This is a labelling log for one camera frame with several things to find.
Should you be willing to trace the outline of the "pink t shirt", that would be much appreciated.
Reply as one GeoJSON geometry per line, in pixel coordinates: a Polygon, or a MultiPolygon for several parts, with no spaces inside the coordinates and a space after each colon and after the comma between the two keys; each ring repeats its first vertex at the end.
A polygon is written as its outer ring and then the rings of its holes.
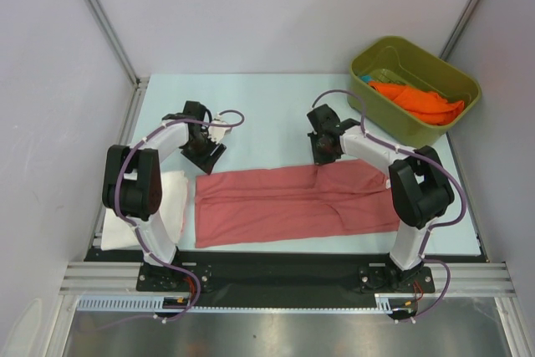
{"type": "Polygon", "coordinates": [[[362,160],[196,180],[196,247],[395,232],[384,173],[362,160]]]}

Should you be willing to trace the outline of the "orange t shirt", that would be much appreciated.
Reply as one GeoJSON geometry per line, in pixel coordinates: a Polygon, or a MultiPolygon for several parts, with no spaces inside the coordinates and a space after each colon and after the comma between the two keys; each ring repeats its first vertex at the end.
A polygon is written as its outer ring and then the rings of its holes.
{"type": "Polygon", "coordinates": [[[449,125],[465,109],[465,102],[448,101],[433,91],[424,91],[406,84],[370,81],[369,86],[428,125],[449,125]]]}

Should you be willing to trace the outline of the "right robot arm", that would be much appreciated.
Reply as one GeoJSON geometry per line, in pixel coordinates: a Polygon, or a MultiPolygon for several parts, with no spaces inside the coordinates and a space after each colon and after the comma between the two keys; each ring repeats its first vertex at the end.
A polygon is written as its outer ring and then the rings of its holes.
{"type": "Polygon", "coordinates": [[[341,120],[327,105],[307,113],[312,126],[308,134],[313,161],[334,163],[342,156],[362,160],[384,173],[390,183],[393,206],[400,219],[385,280],[395,291],[405,291],[415,282],[414,268],[422,263],[420,248],[425,233],[455,200],[450,175],[435,149],[409,150],[371,135],[362,122],[341,120]]]}

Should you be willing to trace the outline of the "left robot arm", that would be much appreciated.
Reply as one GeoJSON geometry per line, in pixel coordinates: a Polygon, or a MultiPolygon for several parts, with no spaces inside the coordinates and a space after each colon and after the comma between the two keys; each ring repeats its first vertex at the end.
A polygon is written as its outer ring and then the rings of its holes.
{"type": "Polygon", "coordinates": [[[160,124],[133,145],[112,145],[106,154],[102,202],[134,233],[146,263],[158,266],[155,279],[164,288],[179,288],[184,268],[173,262],[177,246],[167,233],[161,162],[176,150],[207,175],[226,150],[222,139],[233,125],[212,115],[203,104],[187,101],[181,113],[160,124]]]}

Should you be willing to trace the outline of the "teal t shirt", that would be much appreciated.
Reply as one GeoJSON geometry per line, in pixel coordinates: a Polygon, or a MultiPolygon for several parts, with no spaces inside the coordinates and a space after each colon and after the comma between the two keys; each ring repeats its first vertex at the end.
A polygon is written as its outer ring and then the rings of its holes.
{"type": "Polygon", "coordinates": [[[364,75],[360,77],[365,83],[368,83],[373,80],[373,78],[369,75],[364,75]]]}

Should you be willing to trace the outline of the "olive green plastic bin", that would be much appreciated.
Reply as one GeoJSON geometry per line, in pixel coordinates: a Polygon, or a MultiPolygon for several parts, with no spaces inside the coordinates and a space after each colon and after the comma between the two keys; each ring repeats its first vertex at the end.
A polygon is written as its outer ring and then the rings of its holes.
{"type": "Polygon", "coordinates": [[[380,38],[363,50],[352,61],[349,74],[352,92],[364,101],[362,105],[350,96],[351,107],[364,111],[367,120],[401,144],[415,148],[433,145],[482,95],[479,84],[470,76],[397,36],[380,38]],[[364,81],[366,76],[378,84],[404,84],[421,92],[433,92],[451,104],[461,101],[464,109],[446,125],[427,124],[373,89],[364,81]]]}

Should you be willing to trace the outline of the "folded white t shirt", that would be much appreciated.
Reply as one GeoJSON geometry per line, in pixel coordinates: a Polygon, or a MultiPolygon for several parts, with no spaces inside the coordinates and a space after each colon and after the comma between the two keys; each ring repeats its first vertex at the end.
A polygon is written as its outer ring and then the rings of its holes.
{"type": "MultiPolygon", "coordinates": [[[[161,176],[162,201],[159,213],[170,239],[177,244],[181,238],[188,198],[188,179],[184,171],[168,171],[161,176]]],[[[103,251],[126,249],[139,245],[129,224],[110,209],[105,209],[100,248],[103,251]]]]}

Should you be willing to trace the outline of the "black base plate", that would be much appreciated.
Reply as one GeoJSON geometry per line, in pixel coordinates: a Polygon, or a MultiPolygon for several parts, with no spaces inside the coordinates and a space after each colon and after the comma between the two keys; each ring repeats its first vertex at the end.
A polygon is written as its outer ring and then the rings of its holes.
{"type": "Polygon", "coordinates": [[[407,273],[384,254],[307,254],[269,252],[180,252],[183,270],[151,266],[139,251],[91,248],[85,262],[132,271],[139,293],[194,293],[199,307],[260,309],[351,309],[372,305],[376,294],[436,296],[446,275],[458,268],[479,269],[484,257],[431,256],[407,273]]]}

